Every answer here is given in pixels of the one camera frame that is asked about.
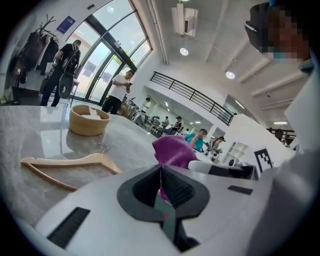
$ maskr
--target purple cloth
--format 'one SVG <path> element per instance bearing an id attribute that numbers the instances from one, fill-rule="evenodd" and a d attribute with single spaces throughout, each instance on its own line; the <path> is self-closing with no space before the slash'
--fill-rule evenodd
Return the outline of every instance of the purple cloth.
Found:
<path id="1" fill-rule="evenodd" d="M 164 136 L 153 143 L 155 158 L 160 165 L 177 166 L 188 169 L 190 161 L 197 160 L 192 147 L 181 136 Z M 160 187 L 160 195 L 163 200 L 168 200 L 164 190 Z"/>

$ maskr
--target person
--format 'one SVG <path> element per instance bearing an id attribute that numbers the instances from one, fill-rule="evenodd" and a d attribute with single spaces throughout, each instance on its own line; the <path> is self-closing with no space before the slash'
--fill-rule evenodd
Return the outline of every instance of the person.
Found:
<path id="1" fill-rule="evenodd" d="M 219 154 L 218 147 L 219 147 L 220 143 L 221 143 L 221 142 L 224 142 L 224 141 L 225 141 L 225 138 L 224 138 L 223 136 L 215 139 L 215 140 L 212 142 L 212 144 L 210 145 L 210 150 L 209 150 L 209 152 L 210 152 L 211 154 L 214 154 L 214 153 Z"/>
<path id="2" fill-rule="evenodd" d="M 161 122 L 162 123 L 162 127 L 166 128 L 169 125 L 169 117 L 165 117 L 165 120 Z"/>
<path id="3" fill-rule="evenodd" d="M 112 108 L 111 114 L 117 114 L 118 110 L 121 108 L 121 104 L 126 93 L 130 93 L 131 83 L 129 83 L 129 81 L 134 74 L 135 72 L 133 70 L 129 70 L 124 76 L 122 74 L 117 74 L 112 79 L 112 88 L 110 90 L 109 97 L 105 100 L 102 106 L 102 111 L 107 113 Z"/>
<path id="4" fill-rule="evenodd" d="M 150 108 L 150 106 L 151 106 L 150 98 L 148 97 L 148 98 L 146 98 L 145 100 L 146 100 L 146 104 L 142 104 L 142 105 L 143 105 L 142 110 L 141 110 L 142 113 L 146 113 L 147 110 L 148 110 L 148 109 Z"/>
<path id="5" fill-rule="evenodd" d="M 181 136 L 186 136 L 188 134 L 189 134 L 189 128 L 185 129 L 185 131 L 181 133 Z"/>
<path id="6" fill-rule="evenodd" d="M 191 133 L 188 135 L 185 135 L 184 138 L 186 139 L 186 142 L 190 144 L 190 146 L 198 151 L 201 152 L 202 146 L 204 145 L 204 137 L 206 137 L 208 134 L 206 129 L 201 129 L 198 134 Z"/>
<path id="7" fill-rule="evenodd" d="M 60 78 L 64 74 L 64 69 L 62 67 L 62 63 L 64 63 L 65 59 L 70 55 L 71 52 L 76 51 L 75 58 L 77 60 L 76 67 L 79 65 L 80 59 L 80 50 L 79 47 L 81 45 L 80 40 L 75 40 L 73 43 L 67 43 L 61 50 L 55 55 L 53 62 L 55 62 L 54 70 L 50 75 L 46 87 L 43 92 L 43 96 L 41 99 L 41 106 L 47 106 L 50 95 L 54 88 L 56 87 L 54 99 L 51 104 L 51 107 L 56 107 L 60 100 L 59 95 L 59 83 Z"/>
<path id="8" fill-rule="evenodd" d="M 298 59 L 299 69 L 307 75 L 312 73 L 311 37 L 314 20 L 308 4 L 295 1 L 271 0 L 250 9 L 250 21 L 244 23 L 250 43 L 261 53 L 282 59 Z"/>
<path id="9" fill-rule="evenodd" d="M 172 131 L 175 131 L 175 132 L 177 132 L 179 129 L 180 129 L 180 127 L 181 127 L 181 125 L 182 125 L 182 123 L 181 123 L 181 116 L 178 116 L 176 119 L 178 119 L 178 121 L 175 123 L 175 125 L 171 128 L 171 130 Z"/>

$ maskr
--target black t-shirt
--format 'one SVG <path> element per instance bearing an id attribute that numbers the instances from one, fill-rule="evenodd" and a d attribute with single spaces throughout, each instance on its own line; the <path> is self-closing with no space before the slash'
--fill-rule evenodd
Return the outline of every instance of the black t-shirt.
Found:
<path id="1" fill-rule="evenodd" d="M 181 124 L 182 123 L 180 121 L 176 122 L 175 125 L 174 125 L 175 127 L 173 127 L 172 130 L 178 131 L 180 129 L 180 127 L 181 127 Z"/>

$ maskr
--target recessed light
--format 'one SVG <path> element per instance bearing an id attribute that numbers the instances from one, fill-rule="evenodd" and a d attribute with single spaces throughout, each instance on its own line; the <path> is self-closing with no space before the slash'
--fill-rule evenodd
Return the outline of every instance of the recessed light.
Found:
<path id="1" fill-rule="evenodd" d="M 287 125 L 287 122 L 273 122 L 275 125 Z"/>
<path id="2" fill-rule="evenodd" d="M 106 10 L 108 11 L 108 13 L 111 13 L 111 14 L 113 14 L 113 13 L 115 12 L 115 8 L 113 8 L 113 7 L 111 7 L 111 6 L 108 6 L 108 7 L 106 8 Z"/>
<path id="3" fill-rule="evenodd" d="M 225 73 L 226 77 L 229 78 L 229 79 L 235 79 L 236 75 L 235 73 L 233 73 L 232 71 L 227 71 Z"/>
<path id="4" fill-rule="evenodd" d="M 238 101 L 235 100 L 235 103 L 237 103 L 241 108 L 245 109 L 244 106 L 242 106 Z"/>
<path id="5" fill-rule="evenodd" d="M 189 51 L 187 48 L 181 48 L 180 49 L 180 53 L 183 55 L 183 56 L 187 56 L 189 54 Z"/>

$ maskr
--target air conditioner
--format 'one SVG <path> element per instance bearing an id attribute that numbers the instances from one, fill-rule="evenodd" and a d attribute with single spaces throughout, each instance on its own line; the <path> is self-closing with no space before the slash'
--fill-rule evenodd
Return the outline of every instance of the air conditioner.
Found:
<path id="1" fill-rule="evenodd" d="M 198 12 L 196 9 L 184 8 L 183 3 L 178 3 L 176 7 L 172 7 L 173 31 L 180 35 L 194 37 L 197 28 Z"/>

